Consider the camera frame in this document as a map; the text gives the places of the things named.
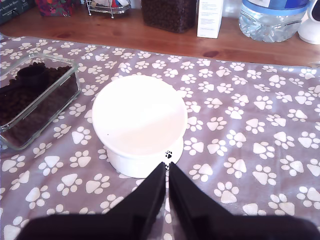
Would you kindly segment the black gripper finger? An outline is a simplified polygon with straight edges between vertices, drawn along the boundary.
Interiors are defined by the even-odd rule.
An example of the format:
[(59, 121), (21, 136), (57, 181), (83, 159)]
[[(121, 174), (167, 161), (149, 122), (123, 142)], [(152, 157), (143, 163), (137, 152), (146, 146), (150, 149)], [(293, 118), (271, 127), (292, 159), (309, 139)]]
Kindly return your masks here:
[(106, 217), (111, 220), (145, 220), (157, 215), (166, 193), (166, 167), (161, 162), (145, 180), (120, 203), (113, 207)]
[(173, 162), (169, 164), (169, 194), (178, 216), (182, 220), (219, 220), (232, 214), (205, 194)]

